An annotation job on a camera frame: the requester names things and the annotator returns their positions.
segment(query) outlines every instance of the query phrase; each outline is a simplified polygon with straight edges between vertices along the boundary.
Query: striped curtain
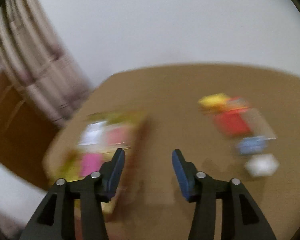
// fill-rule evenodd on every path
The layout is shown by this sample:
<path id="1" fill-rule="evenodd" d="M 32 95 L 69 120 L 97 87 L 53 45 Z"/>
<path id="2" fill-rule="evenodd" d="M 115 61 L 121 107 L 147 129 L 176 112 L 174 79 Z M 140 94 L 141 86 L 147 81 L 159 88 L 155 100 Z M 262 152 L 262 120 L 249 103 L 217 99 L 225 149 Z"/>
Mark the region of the striped curtain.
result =
<path id="1" fill-rule="evenodd" d="M 90 86 L 53 32 L 38 0 L 6 0 L 0 8 L 0 71 L 19 93 L 63 126 Z"/>

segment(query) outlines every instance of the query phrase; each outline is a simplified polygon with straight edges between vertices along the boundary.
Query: yellow block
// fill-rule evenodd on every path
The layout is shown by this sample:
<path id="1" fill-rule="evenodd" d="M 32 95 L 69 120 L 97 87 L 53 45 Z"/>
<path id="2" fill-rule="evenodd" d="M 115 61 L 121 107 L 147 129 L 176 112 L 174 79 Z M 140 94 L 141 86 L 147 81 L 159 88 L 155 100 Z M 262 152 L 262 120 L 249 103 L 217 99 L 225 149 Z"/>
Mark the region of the yellow block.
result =
<path id="1" fill-rule="evenodd" d="M 201 98 L 198 103 L 206 109 L 219 109 L 230 99 L 227 95 L 220 93 Z"/>

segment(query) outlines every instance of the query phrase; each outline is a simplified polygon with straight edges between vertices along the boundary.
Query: silver screw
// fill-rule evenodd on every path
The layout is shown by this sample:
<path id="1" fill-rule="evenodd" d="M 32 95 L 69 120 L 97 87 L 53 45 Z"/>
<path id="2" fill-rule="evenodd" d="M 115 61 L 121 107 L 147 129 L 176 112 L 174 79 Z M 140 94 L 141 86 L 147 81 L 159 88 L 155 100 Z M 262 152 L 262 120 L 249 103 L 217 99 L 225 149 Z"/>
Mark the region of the silver screw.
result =
<path id="1" fill-rule="evenodd" d="M 206 174 L 202 171 L 199 171 L 197 172 L 196 176 L 199 178 L 199 179 L 203 179 L 206 177 Z"/>
<path id="2" fill-rule="evenodd" d="M 61 185 L 65 184 L 65 183 L 66 183 L 66 180 L 65 180 L 65 179 L 58 179 L 58 180 L 57 180 L 57 185 L 58 185 L 58 186 L 61 186 Z"/>
<path id="3" fill-rule="evenodd" d="M 231 179 L 231 182 L 232 182 L 233 184 L 235 184 L 235 185 L 239 185 L 239 184 L 241 183 L 241 181 L 240 181 L 239 179 L 236 179 L 236 178 Z"/>
<path id="4" fill-rule="evenodd" d="M 91 177 L 94 178 L 94 179 L 100 177 L 100 175 L 101 174 L 98 171 L 95 171 L 95 172 L 91 173 Z"/>

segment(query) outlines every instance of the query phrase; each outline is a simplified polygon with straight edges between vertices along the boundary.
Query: white floor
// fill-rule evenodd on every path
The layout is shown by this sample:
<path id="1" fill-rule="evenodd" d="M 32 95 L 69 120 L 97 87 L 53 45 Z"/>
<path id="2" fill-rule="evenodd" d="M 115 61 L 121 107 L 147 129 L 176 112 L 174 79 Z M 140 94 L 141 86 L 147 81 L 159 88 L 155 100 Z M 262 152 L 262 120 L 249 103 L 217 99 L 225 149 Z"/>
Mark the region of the white floor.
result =
<path id="1" fill-rule="evenodd" d="M 176 62 L 240 62 L 300 76 L 290 0 L 40 0 L 90 82 Z M 0 211 L 25 225 L 44 192 L 0 165 Z"/>

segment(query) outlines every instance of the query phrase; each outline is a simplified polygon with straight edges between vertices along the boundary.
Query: brown tabletop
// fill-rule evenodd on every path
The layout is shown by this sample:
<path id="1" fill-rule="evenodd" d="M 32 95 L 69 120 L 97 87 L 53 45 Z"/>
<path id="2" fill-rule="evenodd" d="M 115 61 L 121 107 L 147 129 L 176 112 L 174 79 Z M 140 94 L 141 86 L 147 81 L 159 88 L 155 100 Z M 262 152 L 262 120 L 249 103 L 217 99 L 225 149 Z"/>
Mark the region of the brown tabletop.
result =
<path id="1" fill-rule="evenodd" d="M 246 158 L 234 150 L 239 139 L 227 138 L 204 115 L 197 101 L 205 95 L 242 96 L 271 125 L 277 139 L 266 153 L 280 166 L 270 177 L 251 178 Z M 300 78 L 271 70 L 235 65 L 177 65 L 118 73 L 98 87 L 52 143 L 44 160 L 56 174 L 75 146 L 88 114 L 145 110 L 149 129 L 138 151 L 136 176 L 115 219 L 129 239 L 187 239 L 194 204 L 181 196 L 171 164 L 180 148 L 215 179 L 239 178 L 265 214 L 278 240 L 290 239 L 300 227 Z M 220 233 L 220 210 L 216 232 Z"/>

